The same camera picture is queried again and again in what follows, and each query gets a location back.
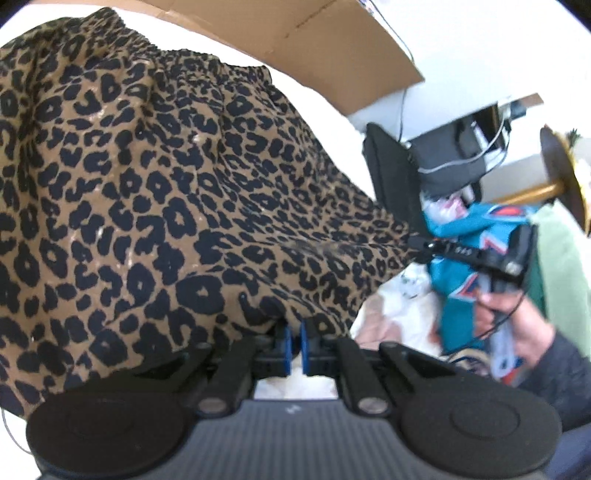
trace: human hand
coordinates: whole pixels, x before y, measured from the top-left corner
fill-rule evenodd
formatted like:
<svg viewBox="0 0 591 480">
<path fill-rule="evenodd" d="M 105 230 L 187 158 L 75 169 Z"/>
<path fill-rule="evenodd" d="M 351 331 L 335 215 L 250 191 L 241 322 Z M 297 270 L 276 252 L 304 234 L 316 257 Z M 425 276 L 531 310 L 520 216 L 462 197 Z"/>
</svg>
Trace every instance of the human hand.
<svg viewBox="0 0 591 480">
<path fill-rule="evenodd" d="M 485 293 L 478 297 L 475 307 L 475 335 L 482 335 L 493 328 L 494 310 L 509 314 L 513 311 L 522 293 Z M 540 311 L 525 297 L 511 317 L 515 353 L 530 367 L 535 367 L 554 342 L 555 328 Z"/>
</svg>

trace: screw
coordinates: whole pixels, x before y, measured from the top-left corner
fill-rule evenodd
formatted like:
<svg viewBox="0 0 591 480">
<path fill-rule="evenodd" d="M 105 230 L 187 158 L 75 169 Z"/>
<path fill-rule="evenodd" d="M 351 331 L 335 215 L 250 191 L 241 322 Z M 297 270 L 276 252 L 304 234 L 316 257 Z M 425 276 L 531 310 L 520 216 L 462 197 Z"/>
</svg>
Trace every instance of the screw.
<svg viewBox="0 0 591 480">
<path fill-rule="evenodd" d="M 365 397 L 359 400 L 357 407 L 368 415 L 381 415 L 388 409 L 388 403 L 381 398 Z"/>
<path fill-rule="evenodd" d="M 217 415 L 224 413 L 228 408 L 228 405 L 221 398 L 207 397 L 200 401 L 197 407 L 204 414 Z"/>
<path fill-rule="evenodd" d="M 520 275 L 522 270 L 523 270 L 523 267 L 521 265 L 519 265 L 517 262 L 509 262 L 505 266 L 505 273 L 508 273 L 509 275 L 513 275 L 514 277 L 516 277 L 517 275 Z"/>
</svg>

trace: cable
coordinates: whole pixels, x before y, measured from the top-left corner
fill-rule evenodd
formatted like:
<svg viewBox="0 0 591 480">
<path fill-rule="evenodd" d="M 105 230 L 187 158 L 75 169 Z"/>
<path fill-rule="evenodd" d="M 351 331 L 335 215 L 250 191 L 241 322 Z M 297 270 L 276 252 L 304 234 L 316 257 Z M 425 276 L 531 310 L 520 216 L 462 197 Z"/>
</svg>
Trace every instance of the cable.
<svg viewBox="0 0 591 480">
<path fill-rule="evenodd" d="M 500 159 L 497 163 L 495 163 L 489 170 L 486 171 L 486 173 L 490 173 L 491 171 L 493 171 L 494 169 L 500 167 L 501 165 L 503 165 L 503 163 L 505 162 L 507 155 L 509 154 L 509 144 L 511 143 L 511 134 L 508 135 L 507 138 L 507 145 L 505 146 L 504 149 L 504 154 L 503 154 L 503 158 Z"/>
<path fill-rule="evenodd" d="M 382 14 L 381 10 L 374 3 L 374 0 L 365 0 L 365 1 L 369 2 L 372 5 L 373 9 L 382 18 L 382 20 L 387 25 L 387 27 L 390 29 L 390 31 L 396 36 L 396 38 L 400 41 L 400 43 L 404 46 L 404 48 L 407 49 L 410 61 L 412 62 L 413 66 L 416 67 L 417 64 L 414 61 L 413 51 L 409 48 L 409 46 L 402 39 L 402 37 L 400 35 L 398 35 L 398 32 L 392 28 L 392 25 L 390 25 L 390 22 L 388 22 L 388 20 L 386 20 L 386 17 Z M 398 132 L 398 143 L 400 143 L 402 141 L 402 132 L 404 131 L 404 104 L 406 102 L 407 92 L 408 92 L 408 87 L 406 87 L 404 89 L 404 91 L 402 92 L 402 102 L 400 103 L 400 130 Z"/>
<path fill-rule="evenodd" d="M 404 131 L 404 102 L 406 101 L 406 94 L 408 87 L 402 93 L 402 102 L 400 104 L 400 130 L 398 131 L 398 143 L 402 141 L 402 132 Z"/>
<path fill-rule="evenodd" d="M 447 363 L 450 363 L 452 365 L 458 364 L 460 362 L 463 362 L 464 360 L 469 360 L 470 357 L 469 356 L 459 356 L 458 358 L 452 360 L 452 361 L 448 361 Z"/>
<path fill-rule="evenodd" d="M 517 305 L 515 305 L 515 307 L 508 313 L 506 314 L 501 320 L 499 320 L 493 328 L 488 329 L 486 332 L 481 333 L 478 336 L 475 336 L 472 340 L 470 340 L 469 342 L 465 343 L 464 345 L 458 347 L 458 348 L 454 348 L 453 350 L 446 352 L 445 354 L 448 356 L 448 358 L 451 358 L 453 355 L 455 355 L 456 353 L 461 352 L 462 350 L 465 350 L 466 348 L 470 348 L 471 346 L 473 346 L 475 343 L 480 342 L 483 338 L 495 333 L 499 328 L 501 328 L 501 326 L 507 322 L 507 320 L 509 320 L 514 314 L 515 312 L 519 309 L 519 307 L 521 307 L 521 303 L 523 303 L 525 299 L 525 290 L 521 293 L 521 296 L 519 297 L 519 300 L 517 301 Z"/>
<path fill-rule="evenodd" d="M 499 138 L 501 132 L 503 131 L 504 126 L 505 126 L 505 121 L 503 120 L 501 122 L 501 126 L 499 127 L 496 135 L 489 142 L 489 144 L 485 148 L 482 149 L 482 151 L 478 155 L 475 155 L 475 156 L 470 157 L 470 158 L 465 158 L 463 160 L 452 160 L 452 161 L 449 161 L 449 162 L 446 162 L 446 163 L 442 163 L 441 165 L 438 165 L 437 167 L 433 167 L 433 168 L 419 168 L 418 169 L 418 172 L 419 173 L 422 173 L 422 174 L 425 174 L 425 175 L 429 175 L 431 173 L 438 172 L 439 170 L 443 170 L 444 168 L 458 166 L 458 165 L 465 165 L 467 163 L 472 163 L 472 162 L 474 162 L 476 160 L 481 159 L 488 152 L 488 149 L 491 148 L 495 144 L 495 142 Z"/>
<path fill-rule="evenodd" d="M 398 32 L 396 32 L 396 30 L 394 30 L 392 28 L 392 25 L 390 25 L 388 20 L 386 20 L 386 18 L 382 15 L 382 12 L 378 8 L 378 6 L 374 3 L 374 0 L 366 0 L 366 1 L 368 1 L 370 4 L 372 4 L 372 7 L 374 8 L 374 10 L 378 13 L 378 15 L 380 17 L 382 17 L 382 20 L 384 20 L 384 23 L 388 26 L 388 28 L 392 31 L 392 33 L 394 35 L 396 35 L 396 38 L 400 40 L 400 43 L 404 46 L 404 48 L 406 48 L 408 50 L 408 56 L 410 57 L 410 61 L 413 63 L 413 65 L 415 65 L 414 55 L 413 55 L 412 50 L 410 48 L 408 48 L 408 45 L 406 45 L 406 42 L 402 39 L 402 37 L 400 35 L 398 35 Z"/>
<path fill-rule="evenodd" d="M 8 428 L 8 422 L 6 420 L 6 411 L 2 407 L 0 407 L 0 410 L 2 410 L 2 422 L 4 424 L 4 428 L 6 429 L 6 431 L 8 433 L 8 436 L 13 441 L 14 445 L 16 445 L 17 447 L 19 447 L 26 454 L 32 455 L 31 452 L 29 452 L 28 450 L 25 450 L 23 447 L 21 447 L 21 445 L 17 442 L 16 438 L 14 436 L 12 436 L 12 433 L 11 433 L 10 429 Z"/>
</svg>

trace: round black pad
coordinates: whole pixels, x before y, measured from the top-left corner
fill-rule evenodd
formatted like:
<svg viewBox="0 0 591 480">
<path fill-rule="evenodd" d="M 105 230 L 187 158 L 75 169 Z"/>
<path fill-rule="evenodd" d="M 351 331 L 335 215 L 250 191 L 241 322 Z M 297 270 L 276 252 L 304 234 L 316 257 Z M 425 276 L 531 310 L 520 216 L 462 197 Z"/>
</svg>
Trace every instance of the round black pad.
<svg viewBox="0 0 591 480">
<path fill-rule="evenodd" d="M 470 478 L 512 478 L 542 468 L 561 428 L 539 398 L 518 390 L 418 394 L 402 413 L 402 434 L 419 457 Z"/>
<path fill-rule="evenodd" d="M 127 478 L 168 456 L 184 430 L 184 412 L 169 394 L 69 392 L 33 412 L 27 441 L 43 471 Z"/>
</svg>

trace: leopard print fabric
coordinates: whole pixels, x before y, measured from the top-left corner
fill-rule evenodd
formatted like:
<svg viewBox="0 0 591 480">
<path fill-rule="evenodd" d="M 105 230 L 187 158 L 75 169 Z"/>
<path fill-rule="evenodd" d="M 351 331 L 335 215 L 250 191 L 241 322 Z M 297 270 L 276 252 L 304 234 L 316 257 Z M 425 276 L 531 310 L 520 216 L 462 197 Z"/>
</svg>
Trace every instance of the leopard print fabric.
<svg viewBox="0 0 591 480">
<path fill-rule="evenodd" d="M 190 343 L 345 333 L 411 260 L 264 67 L 161 51 L 105 8 L 0 50 L 0 406 Z"/>
</svg>

